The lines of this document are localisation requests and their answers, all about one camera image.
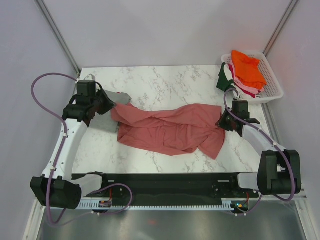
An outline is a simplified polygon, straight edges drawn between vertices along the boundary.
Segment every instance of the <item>cable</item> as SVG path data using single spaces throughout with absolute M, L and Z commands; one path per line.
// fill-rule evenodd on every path
M 110 188 L 110 194 L 109 194 L 109 202 L 112 200 L 112 188 Z
M 289 175 L 290 175 L 290 180 L 291 180 L 291 193 L 290 193 L 290 196 L 286 199 L 286 198 L 282 198 L 278 195 L 274 195 L 276 198 L 284 201 L 284 202 L 289 202 L 291 201 L 294 196 L 295 196 L 295 191 L 296 191 L 296 184 L 295 184 L 295 177 L 294 177 L 294 173 L 292 171 L 292 168 L 291 168 L 291 165 L 289 163 L 289 160 L 287 158 L 287 156 L 281 151 L 281 149 L 277 146 L 277 143 L 274 142 L 274 140 L 269 137 L 268 134 L 266 134 L 264 131 L 260 130 L 257 126 L 251 124 L 251 123 L 248 123 L 246 122 L 245 120 L 237 117 L 236 115 L 234 115 L 231 110 L 228 108 L 228 105 L 227 105 L 227 93 L 231 92 L 231 91 L 235 91 L 237 93 L 237 95 L 239 95 L 239 92 L 235 89 L 235 88 L 230 88 L 228 89 L 225 93 L 224 93 L 224 96 L 223 96 L 223 101 L 224 101 L 224 106 L 225 106 L 225 109 L 228 111 L 228 113 L 234 117 L 236 120 L 240 121 L 241 123 L 243 124 L 246 124 L 256 130 L 258 130 L 270 143 L 271 145 L 274 146 L 274 148 L 281 154 L 281 156 L 283 157 L 284 161 L 285 161 L 285 164 L 287 166 L 287 169 L 289 171 Z
M 259 205 L 259 203 L 261 202 L 261 199 L 262 199 L 263 195 L 261 194 L 258 201 L 256 201 L 255 205 L 253 206 L 253 208 L 249 209 L 247 212 L 245 213 L 232 213 L 232 212 L 228 212 L 228 211 L 225 211 L 224 213 L 225 214 L 229 214 L 229 215 L 233 215 L 233 216 L 236 216 L 236 217 L 241 217 L 241 216 L 247 216 L 247 214 L 251 213 L 253 210 L 256 209 L 256 207 Z
M 62 148 L 63 148 L 63 146 L 64 146 L 64 144 L 65 144 L 65 141 L 66 141 L 66 138 L 67 138 L 67 124 L 66 124 L 66 122 L 63 120 L 62 117 L 60 117 L 58 114 L 54 113 L 53 111 L 51 111 L 51 110 L 49 110 L 48 108 L 46 108 L 45 106 L 43 106 L 43 105 L 38 101 L 38 99 L 37 99 L 37 97 L 36 97 L 36 95 L 35 95 L 35 85 L 36 85 L 36 83 L 37 83 L 40 79 L 42 79 L 42 78 L 44 78 L 44 77 L 46 77 L 46 76 L 52 76 L 52 75 L 66 77 L 66 78 L 69 78 L 69 79 L 71 79 L 71 80 L 73 80 L 73 81 L 75 81 L 75 82 L 77 82 L 78 80 L 77 80 L 76 78 L 74 78 L 74 77 L 72 77 L 72 76 L 69 76 L 69 75 L 66 75 L 66 74 L 57 73 L 57 72 L 50 72 L 50 73 L 46 73 L 46 74 L 43 74 L 43 75 L 41 75 L 41 76 L 38 76 L 38 77 L 33 81 L 32 85 L 31 85 L 31 95 L 32 95 L 32 98 L 33 98 L 33 100 L 35 101 L 35 103 L 38 104 L 38 106 L 39 106 L 40 108 L 42 108 L 43 110 L 45 110 L 47 113 L 49 113 L 49 114 L 51 114 L 52 116 L 54 116 L 54 117 L 56 117 L 57 119 L 59 119 L 59 121 L 62 123 L 63 129 L 64 129 L 64 134 L 65 134 L 65 135 L 62 137 L 62 141 L 61 141 L 61 143 L 60 143 L 60 146 L 59 146 L 59 148 L 58 148 L 58 151 L 57 151 L 57 153 L 56 153 L 56 156 L 55 156 L 54 161 L 53 161 L 53 164 L 52 164 L 52 169 L 51 169 L 51 171 L 50 171 L 50 175 L 49 175 L 49 179 L 48 179 L 48 184 L 47 184 L 47 188 L 46 188 L 46 198 L 45 198 L 46 213 L 47 213 L 47 214 L 46 214 L 46 219 L 47 219 L 49 225 L 51 225 L 51 227 L 62 227 L 62 226 L 65 226 L 65 225 L 67 225 L 67 224 L 75 221 L 76 219 L 78 219 L 78 218 L 80 218 L 80 217 L 83 217 L 83 216 L 85 216 L 85 215 L 90 214 L 91 212 L 84 213 L 84 214 L 82 214 L 82 215 L 80 215 L 80 216 L 78 216 L 78 217 L 76 217 L 76 218 L 74 218 L 74 219 L 72 219 L 72 220 L 70 220 L 70 221 L 68 221 L 68 222 L 66 222 L 66 223 L 57 225 L 57 224 L 60 222 L 62 216 L 64 215 L 64 213 L 65 213 L 65 211 L 66 211 L 66 209 L 63 209 L 62 212 L 60 213 L 58 219 L 57 219 L 56 221 L 54 221 L 54 220 L 52 219 L 51 209 L 50 209 L 51 182 L 52 182 L 52 179 L 53 179 L 53 176 L 54 176 L 54 172 L 55 172 L 55 169 L 56 169 L 56 166 L 57 166 L 57 163 L 58 163 L 59 156 L 60 156 L 60 154 L 61 154 Z M 101 88 L 101 90 L 103 89 L 100 83 L 98 83 L 98 82 L 95 82 L 95 83 L 99 85 L 99 87 Z M 112 188 L 112 187 L 115 187 L 115 186 L 122 186 L 122 187 L 127 188 L 127 189 L 129 190 L 129 192 L 130 192 L 130 201 L 129 201 L 128 205 L 125 206 L 123 209 L 121 209 L 121 210 L 119 210 L 119 211 L 116 211 L 116 212 L 104 213 L 103 215 L 113 215 L 113 214 L 120 213 L 120 212 L 124 211 L 125 209 L 127 209 L 127 208 L 129 207 L 129 205 L 131 204 L 132 200 L 133 200 L 133 194 L 132 194 L 131 189 L 130 189 L 127 185 L 124 185 L 124 184 L 122 184 L 122 183 L 115 183 L 115 184 L 109 185 L 109 186 L 107 186 L 107 187 L 105 187 L 105 188 L 103 188 L 103 189 L 100 189 L 100 190 L 98 190 L 98 191 L 94 191 L 94 192 L 92 192 L 92 193 L 99 193 L 99 192 L 102 192 L 102 191 L 104 191 L 104 190 L 106 190 L 106 189 L 109 189 L 109 188 Z
M 250 195 L 248 192 L 246 192 L 246 201 L 244 202 L 244 204 L 246 204 L 247 202 L 249 202 L 250 199 Z
M 242 210 L 239 206 L 237 207 L 237 209 L 238 209 L 240 212 L 247 213 L 247 212 L 249 211 L 249 209 L 250 209 L 250 202 L 249 202 L 249 200 L 248 200 L 248 202 L 246 202 L 245 204 L 247 204 L 247 203 L 248 203 L 248 210 L 247 210 L 247 211 Z
M 75 82 L 77 82 L 78 80 L 75 79 L 74 77 L 69 76 L 69 75 L 66 75 L 66 74 L 57 73 L 57 72 L 51 72 L 51 73 L 46 73 L 46 74 L 43 74 L 43 75 L 41 75 L 41 76 L 38 76 L 38 77 L 33 81 L 32 85 L 31 85 L 31 95 L 32 95 L 33 100 L 36 102 L 36 104 L 38 104 L 38 106 L 39 106 L 40 108 L 42 108 L 42 109 L 45 110 L 47 113 L 49 113 L 49 114 L 51 114 L 52 116 L 54 116 L 54 117 L 56 117 L 57 119 L 59 119 L 59 121 L 60 121 L 60 122 L 62 123 L 62 125 L 63 125 L 64 133 L 67 134 L 67 124 L 66 124 L 66 122 L 62 119 L 62 117 L 60 117 L 58 114 L 54 113 L 53 111 L 51 111 L 51 110 L 49 110 L 48 108 L 46 108 L 45 106 L 43 106 L 43 105 L 38 101 L 38 99 L 36 98 L 36 95 L 35 95 L 35 85 L 36 85 L 36 83 L 37 83 L 40 79 L 42 79 L 42 78 L 44 78 L 44 77 L 46 77 L 46 76 L 51 76 L 51 75 L 66 77 L 66 78 L 69 78 L 69 79 L 71 79 L 71 80 L 73 80 L 73 81 L 75 81 Z M 51 169 L 51 171 L 50 171 L 50 175 L 49 175 L 49 179 L 48 179 L 48 184 L 47 184 L 47 189 L 46 189 L 46 199 L 45 199 L 45 202 L 46 202 L 46 208 L 47 208 L 47 211 L 46 211 L 46 212 L 47 212 L 47 219 L 48 219 L 48 221 L 50 222 L 50 224 L 52 224 L 52 225 L 57 224 L 57 223 L 61 220 L 63 214 L 64 214 L 65 211 L 66 211 L 66 209 L 62 210 L 60 216 L 58 217 L 58 219 L 57 219 L 56 221 L 54 221 L 54 220 L 52 219 L 51 210 L 50 210 L 50 186 L 51 186 L 52 178 L 53 178 L 53 176 L 54 176 L 54 172 L 55 172 L 55 168 L 56 168 L 56 166 L 57 166 L 57 162 L 58 162 L 59 156 L 60 156 L 61 151 L 62 151 L 62 148 L 63 148 L 63 146 L 64 146 L 64 144 L 65 144 L 66 138 L 67 138 L 67 136 L 63 136 L 63 137 L 62 137 L 61 144 L 60 144 L 60 146 L 59 146 L 59 148 L 58 148 L 58 151 L 57 151 L 57 153 L 56 153 L 56 156 L 55 156 L 54 161 L 53 161 L 53 164 L 52 164 L 52 169 Z
M 114 183 L 114 184 L 111 184 L 111 185 L 106 186 L 106 187 L 104 187 L 104 188 L 101 188 L 101 189 L 99 189 L 99 190 L 97 190 L 97 191 L 93 191 L 93 192 L 91 192 L 90 194 L 100 193 L 100 192 L 102 192 L 102 191 L 104 191 L 104 190 L 107 190 L 107 189 L 113 188 L 113 187 L 117 187 L 117 186 L 125 187 L 126 189 L 128 189 L 128 191 L 129 191 L 129 193 L 130 193 L 129 203 L 128 203 L 124 208 L 122 208 L 121 210 L 114 211 L 114 212 L 98 213 L 99 216 L 100 216 L 100 215 L 115 215 L 115 214 L 121 213 L 121 212 L 123 212 L 124 210 L 126 210 L 126 209 L 131 205 L 132 200 L 133 200 L 133 198 L 134 198 L 133 193 L 132 193 L 132 190 L 130 189 L 130 187 L 128 187 L 127 185 L 122 184 L 122 183 Z M 67 222 L 65 222 L 65 223 L 62 223 L 62 224 L 49 224 L 49 225 L 50 225 L 50 227 L 52 227 L 52 228 L 60 228 L 60 227 L 63 227 L 63 226 L 65 226 L 65 225 L 69 224 L 69 223 L 72 223 L 73 221 L 75 221 L 75 220 L 77 220 L 77 219 L 79 219 L 79 218 L 82 218 L 82 217 L 84 217 L 84 216 L 86 216 L 86 215 L 89 215 L 89 214 L 92 214 L 92 213 L 94 213 L 94 212 L 93 212 L 93 211 L 86 212 L 86 213 L 81 214 L 81 215 L 75 217 L 74 219 L 71 219 L 71 220 L 69 220 L 69 221 L 67 221 Z

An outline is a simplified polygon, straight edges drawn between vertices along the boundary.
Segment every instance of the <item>metal floor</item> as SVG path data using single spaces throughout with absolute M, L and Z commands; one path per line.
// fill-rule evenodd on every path
M 61 222 L 84 212 L 67 210 Z M 59 213 L 52 210 L 54 219 Z M 42 222 L 38 240 L 306 239 L 294 202 L 263 201 L 248 216 L 241 217 L 217 211 L 129 210 L 111 216 L 90 214 L 61 228 L 50 228 Z

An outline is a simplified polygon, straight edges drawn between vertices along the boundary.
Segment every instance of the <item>gray cloth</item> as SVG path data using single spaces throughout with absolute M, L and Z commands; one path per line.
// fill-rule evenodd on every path
M 127 93 L 116 93 L 112 91 L 104 90 L 111 101 L 116 104 L 128 104 L 131 97 Z M 118 131 L 119 122 L 112 120 L 111 112 L 108 111 L 104 115 L 96 116 L 90 123 L 90 127 L 94 129 L 99 129 L 108 133 L 116 133 Z

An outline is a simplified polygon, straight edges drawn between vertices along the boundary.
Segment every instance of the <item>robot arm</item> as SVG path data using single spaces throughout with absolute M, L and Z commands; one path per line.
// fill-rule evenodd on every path
M 229 111 L 249 125 L 234 118 Z M 243 189 L 259 190 L 263 195 L 290 194 L 292 189 L 291 178 L 288 166 L 283 156 L 278 152 L 280 150 L 290 163 L 294 176 L 295 194 L 298 194 L 301 191 L 300 156 L 298 152 L 287 150 L 274 140 L 271 144 L 269 140 L 272 140 L 272 138 L 269 136 L 267 136 L 268 139 L 266 138 L 266 133 L 263 132 L 260 122 L 255 118 L 250 118 L 247 101 L 234 100 L 232 109 L 229 109 L 229 111 L 225 110 L 217 122 L 217 126 L 226 131 L 236 131 L 261 156 L 258 172 L 245 172 L 238 175 L 239 186 Z
M 102 86 L 92 80 L 82 80 L 76 84 L 77 93 L 63 110 L 62 118 L 66 123 L 67 133 L 62 126 L 60 136 L 48 165 L 41 177 L 33 177 L 30 183 L 31 189 L 39 202 L 46 205 L 48 180 L 53 168 L 54 159 L 59 151 L 63 137 L 64 147 L 61 150 L 50 187 L 50 205 L 56 208 L 75 209 L 81 197 L 95 190 L 99 190 L 102 177 L 97 174 L 72 180 L 72 169 L 80 142 L 86 133 L 95 114 L 105 114 L 116 105 L 112 102 Z

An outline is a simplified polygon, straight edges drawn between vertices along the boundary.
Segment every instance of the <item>dark green cloth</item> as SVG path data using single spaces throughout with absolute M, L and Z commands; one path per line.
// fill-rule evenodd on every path
M 219 72 L 219 79 L 218 83 L 216 84 L 216 87 L 224 92 L 226 92 L 228 89 L 234 88 L 235 82 L 233 80 L 228 80 L 224 71 L 226 63 L 222 63 L 220 72 Z

